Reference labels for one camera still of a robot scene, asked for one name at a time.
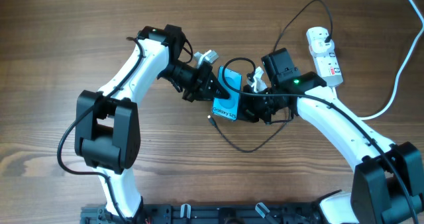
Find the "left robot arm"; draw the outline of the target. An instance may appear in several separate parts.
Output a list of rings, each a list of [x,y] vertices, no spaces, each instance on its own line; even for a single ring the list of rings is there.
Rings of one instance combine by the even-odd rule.
[[[186,101],[229,98],[212,72],[213,50],[186,52],[197,65],[179,57],[188,40],[180,27],[144,27],[132,38],[136,46],[123,67],[98,91],[83,91],[77,100],[75,152],[103,178],[106,210],[117,223],[137,220],[143,200],[132,166],[140,149],[138,107],[155,79],[168,80]]]

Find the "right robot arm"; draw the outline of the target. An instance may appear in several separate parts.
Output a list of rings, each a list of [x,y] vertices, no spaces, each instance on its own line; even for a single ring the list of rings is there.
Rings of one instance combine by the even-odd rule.
[[[423,163],[410,142],[377,133],[335,97],[315,72],[301,74],[286,49],[265,55],[247,75],[247,113],[270,123],[282,108],[312,124],[354,172],[350,192],[318,203],[326,223],[401,223],[423,212]]]

